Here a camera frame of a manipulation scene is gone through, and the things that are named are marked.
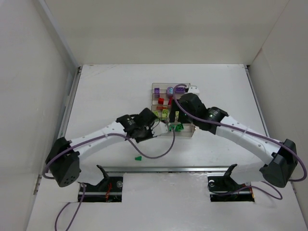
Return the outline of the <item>red lego arch piece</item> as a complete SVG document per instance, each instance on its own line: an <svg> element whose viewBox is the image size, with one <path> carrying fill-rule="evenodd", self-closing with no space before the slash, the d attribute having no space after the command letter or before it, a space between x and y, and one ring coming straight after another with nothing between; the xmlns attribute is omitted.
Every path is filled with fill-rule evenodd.
<svg viewBox="0 0 308 231"><path fill-rule="evenodd" d="M171 98L169 98L169 100L168 100L168 105L172 105L172 101L173 101L173 98L171 97Z"/></svg>

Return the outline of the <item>green lego brick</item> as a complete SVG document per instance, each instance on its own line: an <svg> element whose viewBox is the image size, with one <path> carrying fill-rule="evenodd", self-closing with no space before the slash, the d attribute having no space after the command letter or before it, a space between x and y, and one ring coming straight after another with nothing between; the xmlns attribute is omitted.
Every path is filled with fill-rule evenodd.
<svg viewBox="0 0 308 231"><path fill-rule="evenodd" d="M181 132L182 130L184 130L184 125L183 124L177 124L175 126L175 131L176 132Z"/></svg>

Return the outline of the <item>red lego small brick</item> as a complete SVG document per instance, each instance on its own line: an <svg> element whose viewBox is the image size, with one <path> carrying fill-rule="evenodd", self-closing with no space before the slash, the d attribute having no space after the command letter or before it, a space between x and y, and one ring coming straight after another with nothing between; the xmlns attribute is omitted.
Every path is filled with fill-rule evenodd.
<svg viewBox="0 0 308 231"><path fill-rule="evenodd" d="M163 105L164 104L164 98L158 98L158 104Z"/></svg>

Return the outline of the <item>purple lego long plate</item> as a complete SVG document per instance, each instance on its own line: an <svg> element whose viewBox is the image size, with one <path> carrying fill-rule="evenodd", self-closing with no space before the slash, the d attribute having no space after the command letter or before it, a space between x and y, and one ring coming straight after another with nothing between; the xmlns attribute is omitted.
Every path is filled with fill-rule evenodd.
<svg viewBox="0 0 308 231"><path fill-rule="evenodd" d="M175 93L176 94L184 94L186 92L186 88L185 87L176 87L175 88Z"/></svg>

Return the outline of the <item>purple lego round brick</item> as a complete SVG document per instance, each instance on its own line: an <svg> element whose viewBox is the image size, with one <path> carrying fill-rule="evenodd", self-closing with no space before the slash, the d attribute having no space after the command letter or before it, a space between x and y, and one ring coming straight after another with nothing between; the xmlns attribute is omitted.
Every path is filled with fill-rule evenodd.
<svg viewBox="0 0 308 231"><path fill-rule="evenodd" d="M167 91L166 91L166 94L168 97L171 97L173 95L173 87L168 87L167 88Z"/></svg>

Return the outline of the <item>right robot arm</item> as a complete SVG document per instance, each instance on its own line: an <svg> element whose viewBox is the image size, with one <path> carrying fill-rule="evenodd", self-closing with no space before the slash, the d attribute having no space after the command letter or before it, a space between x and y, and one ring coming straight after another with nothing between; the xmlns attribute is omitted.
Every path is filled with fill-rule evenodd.
<svg viewBox="0 0 308 231"><path fill-rule="evenodd" d="M173 99L171 111L179 112L179 121L192 123L203 131L226 138L259 158L259 162L229 166L224 178L238 185L250 181L265 181L283 188L298 164L296 145L286 139L284 142L271 140L236 121L224 110L207 108L193 93Z"/></svg>

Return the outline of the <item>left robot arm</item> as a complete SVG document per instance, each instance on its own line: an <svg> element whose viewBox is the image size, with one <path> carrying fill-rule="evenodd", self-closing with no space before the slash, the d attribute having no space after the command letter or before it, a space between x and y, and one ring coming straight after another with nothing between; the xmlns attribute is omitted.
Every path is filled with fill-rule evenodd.
<svg viewBox="0 0 308 231"><path fill-rule="evenodd" d="M82 161L110 145L126 140L141 142L167 132L167 125L145 108L135 117L123 115L106 127L80 138L57 139L46 159L46 166L59 187L75 181L96 186L105 178L103 168L88 167Z"/></svg>

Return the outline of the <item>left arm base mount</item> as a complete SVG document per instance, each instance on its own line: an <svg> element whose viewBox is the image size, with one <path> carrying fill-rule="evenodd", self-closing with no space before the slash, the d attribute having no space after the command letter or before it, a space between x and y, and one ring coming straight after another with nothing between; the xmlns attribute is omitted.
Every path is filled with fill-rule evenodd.
<svg viewBox="0 0 308 231"><path fill-rule="evenodd" d="M83 202L120 203L122 202L123 177L111 176L96 186L86 183Z"/></svg>

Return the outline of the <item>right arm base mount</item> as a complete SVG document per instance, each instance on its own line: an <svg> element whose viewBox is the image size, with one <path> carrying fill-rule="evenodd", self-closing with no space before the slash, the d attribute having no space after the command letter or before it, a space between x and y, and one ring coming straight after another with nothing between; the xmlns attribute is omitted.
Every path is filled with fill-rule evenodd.
<svg viewBox="0 0 308 231"><path fill-rule="evenodd" d="M229 177L209 176L207 188L210 192L211 202L254 202L254 195L251 188L235 192L245 186L237 184Z"/></svg>

